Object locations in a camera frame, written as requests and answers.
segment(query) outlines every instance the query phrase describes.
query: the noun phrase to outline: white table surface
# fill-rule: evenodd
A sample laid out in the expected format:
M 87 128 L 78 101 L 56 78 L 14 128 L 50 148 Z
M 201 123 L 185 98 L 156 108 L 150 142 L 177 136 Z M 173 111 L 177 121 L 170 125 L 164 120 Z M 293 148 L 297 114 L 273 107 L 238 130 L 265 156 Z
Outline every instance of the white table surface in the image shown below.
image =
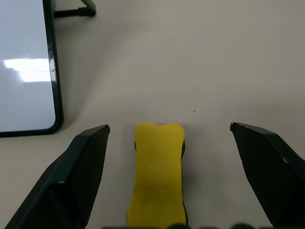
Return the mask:
M 305 1 L 95 0 L 95 18 L 55 23 L 65 110 L 50 136 L 0 139 L 0 227 L 75 135 L 109 124 L 88 229 L 123 225 L 135 171 L 133 129 L 181 123 L 191 226 L 270 225 L 248 184 L 233 121 L 278 133 L 305 157 Z M 73 9 L 76 1 L 58 1 Z

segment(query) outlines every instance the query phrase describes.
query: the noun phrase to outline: yellow sponge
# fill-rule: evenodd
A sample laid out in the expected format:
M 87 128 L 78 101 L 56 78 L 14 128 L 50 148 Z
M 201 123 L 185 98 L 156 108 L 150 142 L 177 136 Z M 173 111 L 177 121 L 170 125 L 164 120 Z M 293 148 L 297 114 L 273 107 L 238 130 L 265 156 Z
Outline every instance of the yellow sponge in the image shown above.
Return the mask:
M 181 156 L 184 130 L 175 123 L 140 124 L 134 131 L 137 168 L 128 227 L 186 224 Z

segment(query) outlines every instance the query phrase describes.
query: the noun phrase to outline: whiteboard stand leg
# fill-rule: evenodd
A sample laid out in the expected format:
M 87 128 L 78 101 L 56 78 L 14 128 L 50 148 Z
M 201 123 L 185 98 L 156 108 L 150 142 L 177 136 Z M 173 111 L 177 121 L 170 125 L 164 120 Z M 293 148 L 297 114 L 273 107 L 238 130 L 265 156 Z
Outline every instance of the whiteboard stand leg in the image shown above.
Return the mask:
M 78 8 L 77 10 L 62 10 L 55 11 L 54 18 L 64 18 L 72 16 L 91 16 L 96 14 L 96 7 L 92 0 L 81 0 L 86 7 Z

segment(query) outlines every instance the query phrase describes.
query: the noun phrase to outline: black metal stand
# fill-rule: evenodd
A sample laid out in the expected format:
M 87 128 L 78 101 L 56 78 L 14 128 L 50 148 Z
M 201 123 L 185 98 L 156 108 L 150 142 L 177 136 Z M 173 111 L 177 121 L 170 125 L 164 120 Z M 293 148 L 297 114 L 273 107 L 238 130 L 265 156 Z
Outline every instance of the black metal stand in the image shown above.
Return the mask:
M 78 8 L 77 10 L 62 10 L 55 11 L 54 18 L 64 18 L 72 16 L 91 16 L 96 14 L 95 4 L 91 0 L 81 0 L 86 7 Z

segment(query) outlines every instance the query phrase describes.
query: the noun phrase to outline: sponge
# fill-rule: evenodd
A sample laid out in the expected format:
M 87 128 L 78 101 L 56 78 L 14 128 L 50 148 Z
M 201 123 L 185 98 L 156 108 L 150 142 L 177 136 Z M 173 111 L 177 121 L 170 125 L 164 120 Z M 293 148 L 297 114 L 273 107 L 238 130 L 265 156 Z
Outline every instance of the sponge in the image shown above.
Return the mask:
M 187 223 L 181 159 L 184 130 L 179 124 L 143 123 L 134 131 L 136 176 L 128 227 L 167 228 Z

